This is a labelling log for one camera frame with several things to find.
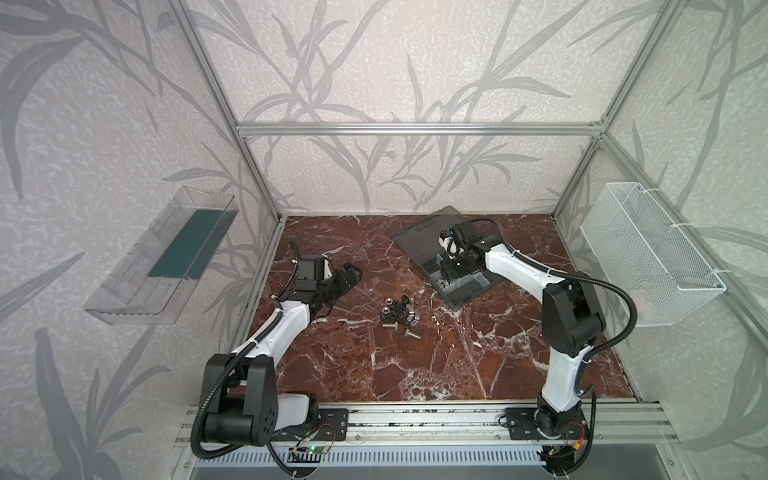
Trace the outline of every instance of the marble surface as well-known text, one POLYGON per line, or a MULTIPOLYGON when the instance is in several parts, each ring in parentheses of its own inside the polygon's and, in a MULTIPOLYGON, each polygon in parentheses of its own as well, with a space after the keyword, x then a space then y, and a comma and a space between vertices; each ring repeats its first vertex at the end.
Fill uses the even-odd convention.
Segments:
MULTIPOLYGON (((510 243, 532 257, 572 271, 548 215, 499 215, 510 243)), ((277 248, 265 296, 290 275, 288 237, 302 254, 323 253, 340 266, 363 270, 362 282, 329 316, 304 330, 277 368, 281 392, 315 392, 320 401, 533 399, 544 385, 549 348, 541 337, 541 306, 504 282, 452 312, 391 236, 419 216, 291 217, 277 248), (387 297, 415 298, 421 323, 413 329, 381 326, 387 297)), ((251 332, 269 316, 262 298, 251 332)), ((585 374, 600 396, 629 398, 631 389, 611 352, 585 374)))

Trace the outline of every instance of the wallpaper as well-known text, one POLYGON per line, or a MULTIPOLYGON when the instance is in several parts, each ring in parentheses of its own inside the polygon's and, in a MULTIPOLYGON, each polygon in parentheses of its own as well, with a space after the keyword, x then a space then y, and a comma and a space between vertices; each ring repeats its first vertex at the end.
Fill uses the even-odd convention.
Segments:
MULTIPOLYGON (((605 278, 579 226, 606 182, 628 181, 598 154, 558 218, 574 265, 605 278)), ((611 336, 621 301, 598 289, 611 336)), ((768 359, 722 299, 672 326, 635 329, 614 347, 634 390, 659 401, 701 480, 757 480, 768 468, 768 359)))
POLYGON ((162 2, 0 3, 0 478, 157 478, 274 222, 162 2), (234 224, 173 326, 86 299, 180 186, 234 224))
MULTIPOLYGON (((597 121, 661 0, 190 0, 238 121, 597 121)), ((250 138, 280 208, 550 211, 586 139, 250 138)))
POLYGON ((190 0, 239 121, 595 121, 661 2, 190 0))
POLYGON ((611 132, 763 307, 767 7, 687 6, 611 132))
MULTIPOLYGON (((768 2, 689 1, 611 134, 766 305, 768 2)), ((575 263, 601 276, 578 230, 604 183, 605 156, 558 219, 575 263)), ((611 331, 626 321, 604 299, 611 331)), ((618 347, 646 400, 659 400, 702 479, 764 478, 768 358, 724 301, 618 347)))
POLYGON ((492 135, 262 137, 250 148, 284 211, 428 213, 452 205, 487 214, 552 212, 586 143, 492 135))

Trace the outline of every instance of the white wire basket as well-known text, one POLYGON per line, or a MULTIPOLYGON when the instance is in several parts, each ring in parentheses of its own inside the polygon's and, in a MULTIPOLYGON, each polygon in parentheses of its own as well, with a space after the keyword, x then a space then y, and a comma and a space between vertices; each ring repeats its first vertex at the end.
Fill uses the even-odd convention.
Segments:
POLYGON ((605 184, 581 232, 607 278, 637 305, 637 326, 672 325, 726 287, 650 193, 605 184))

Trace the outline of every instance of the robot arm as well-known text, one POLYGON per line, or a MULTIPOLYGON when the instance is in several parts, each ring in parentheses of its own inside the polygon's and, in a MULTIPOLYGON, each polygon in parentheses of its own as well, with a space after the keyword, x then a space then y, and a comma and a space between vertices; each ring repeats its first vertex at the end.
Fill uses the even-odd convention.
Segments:
POLYGON ((296 262, 293 289, 279 299, 273 297, 275 310, 270 318, 232 353, 216 354, 206 364, 198 412, 202 420, 196 419, 202 425, 197 431, 193 425, 192 433, 197 442, 193 442, 195 455, 213 458, 223 451, 205 451, 200 442, 262 446, 281 429, 293 427, 304 435, 317 428, 316 402, 304 394, 277 395, 275 368, 323 305, 332 309, 360 281, 362 272, 349 263, 331 271, 328 259, 319 255, 300 257, 296 262), (222 377, 225 380, 217 389, 222 377), (229 393, 242 385, 245 396, 229 393))
POLYGON ((519 251, 510 251, 498 237, 485 235, 471 221, 443 232, 439 241, 449 255, 441 263, 445 278, 454 281, 486 269, 512 281, 541 303, 541 331, 550 344, 550 360, 538 399, 537 423, 544 436, 558 436, 581 407, 577 395, 579 366, 605 329, 594 286, 567 280, 557 275, 559 270, 528 257, 529 261, 524 261, 519 251))

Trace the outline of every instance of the black mounting plate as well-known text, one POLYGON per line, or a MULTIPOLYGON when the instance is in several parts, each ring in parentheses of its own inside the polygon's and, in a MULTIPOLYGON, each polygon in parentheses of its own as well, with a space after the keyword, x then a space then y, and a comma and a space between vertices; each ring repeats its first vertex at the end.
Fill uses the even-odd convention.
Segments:
MULTIPOLYGON (((511 407, 504 410, 504 421, 507 423, 506 427, 509 430, 509 438, 511 440, 548 440, 543 436, 536 427, 536 419, 534 417, 536 413, 536 407, 517 408, 511 407)), ((586 424, 584 420, 584 413, 579 409, 574 422, 586 424)), ((568 427, 564 430, 565 435, 561 435, 557 440, 564 439, 567 436, 571 440, 581 437, 581 430, 576 425, 568 424, 568 427)))
MULTIPOLYGON (((349 410, 347 409, 319 409, 319 422, 318 425, 327 423, 332 425, 323 426, 308 442, 315 441, 332 441, 334 440, 333 431, 336 430, 335 442, 342 442, 346 440, 346 428, 349 422, 349 410)), ((288 433, 285 430, 276 433, 272 436, 272 442, 295 442, 300 440, 300 437, 288 433)))

